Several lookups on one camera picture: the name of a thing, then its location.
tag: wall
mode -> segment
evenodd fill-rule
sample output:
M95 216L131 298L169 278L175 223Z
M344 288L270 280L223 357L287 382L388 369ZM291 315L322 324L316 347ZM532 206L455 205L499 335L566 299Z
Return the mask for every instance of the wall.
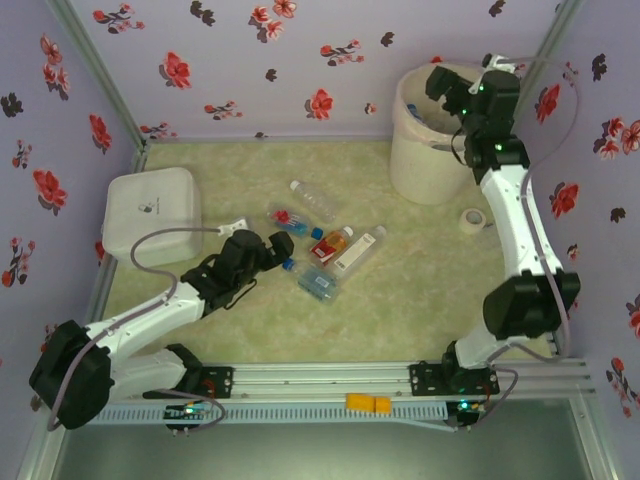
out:
M114 177L133 143L41 0L0 6L0 477L15 478L47 335L83 321Z
M433 57L533 55L558 0L70 0L151 138L389 135Z
M588 359L627 478L637 478L640 67L633 52L640 32L629 15L637 4L585 3L554 55L578 72L579 116L568 141L534 174L534 190L556 252L582 281L570 311L574 353ZM539 90L519 128L534 163L564 136L576 105L557 69Z

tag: red label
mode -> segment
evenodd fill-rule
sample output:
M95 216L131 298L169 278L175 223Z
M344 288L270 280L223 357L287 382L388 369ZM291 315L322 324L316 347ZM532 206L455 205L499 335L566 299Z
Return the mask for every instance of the red label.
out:
M329 263L333 254L336 253L336 249L329 245L326 240L322 240L315 247L311 249L311 253L313 253L316 257L318 257L324 265Z

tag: plastic bottle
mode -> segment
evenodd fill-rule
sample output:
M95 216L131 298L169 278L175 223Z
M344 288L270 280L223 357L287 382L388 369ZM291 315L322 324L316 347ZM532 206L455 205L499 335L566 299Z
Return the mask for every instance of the plastic bottle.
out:
M353 275L367 258L371 257L382 246L387 229L378 225L363 233L360 238L349 245L342 255L334 258L327 267L329 274L339 282Z
M338 296L335 278L318 267L288 258L282 268L293 273L298 278L298 286L322 303L331 303Z
M294 180L289 185L301 199L305 207L315 213L323 222L332 223L336 219L336 208L329 197L319 188Z
M298 237L310 235L312 238L320 240L324 234L321 228L312 227L311 221L306 216L296 213L286 205L277 203L269 204L267 216L280 230L292 233Z
M347 248L352 236L353 229L349 226L334 230L311 248L311 259L322 267L326 266L332 258Z

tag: blue bottle cap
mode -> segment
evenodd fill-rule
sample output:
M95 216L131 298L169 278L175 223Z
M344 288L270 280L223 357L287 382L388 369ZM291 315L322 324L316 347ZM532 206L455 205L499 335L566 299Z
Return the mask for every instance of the blue bottle cap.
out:
M287 258L283 263L282 263L282 268L284 268L285 270L289 271L293 268L293 266L295 265L295 260L293 258Z
M311 230L311 238L315 238L316 240L322 240L322 235L324 235L324 232L322 231L321 228L314 228L313 230Z

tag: trash bin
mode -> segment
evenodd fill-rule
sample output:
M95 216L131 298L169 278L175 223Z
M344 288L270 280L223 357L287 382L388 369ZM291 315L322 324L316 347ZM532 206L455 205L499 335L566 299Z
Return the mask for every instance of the trash bin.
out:
M472 67L438 65L471 81L480 76ZM451 153L451 137L460 128L460 122L442 109L444 96L434 102L425 94L427 78L435 67L428 64L407 73L398 83L393 105L391 183L400 195L422 205L452 199L471 177L471 170L460 165ZM422 122L407 105L415 105ZM453 147L463 158L464 135L455 138Z

